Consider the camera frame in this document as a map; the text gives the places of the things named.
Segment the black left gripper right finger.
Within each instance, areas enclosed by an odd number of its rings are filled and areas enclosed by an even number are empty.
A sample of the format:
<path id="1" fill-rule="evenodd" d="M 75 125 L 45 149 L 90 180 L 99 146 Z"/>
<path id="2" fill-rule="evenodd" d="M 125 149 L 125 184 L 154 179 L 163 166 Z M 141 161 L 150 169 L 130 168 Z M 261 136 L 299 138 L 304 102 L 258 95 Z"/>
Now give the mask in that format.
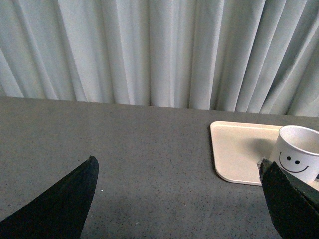
<path id="1" fill-rule="evenodd" d="M 272 223 L 284 239 L 319 237 L 319 191 L 262 159 L 259 176 Z"/>

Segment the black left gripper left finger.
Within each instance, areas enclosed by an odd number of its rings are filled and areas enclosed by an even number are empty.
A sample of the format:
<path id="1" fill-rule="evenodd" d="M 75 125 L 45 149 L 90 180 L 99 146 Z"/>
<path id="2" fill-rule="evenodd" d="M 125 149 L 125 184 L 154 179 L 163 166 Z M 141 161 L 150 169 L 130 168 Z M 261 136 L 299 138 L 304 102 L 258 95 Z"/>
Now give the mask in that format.
<path id="1" fill-rule="evenodd" d="M 98 160 L 91 156 L 0 223 L 2 239 L 78 239 L 95 194 Z"/>

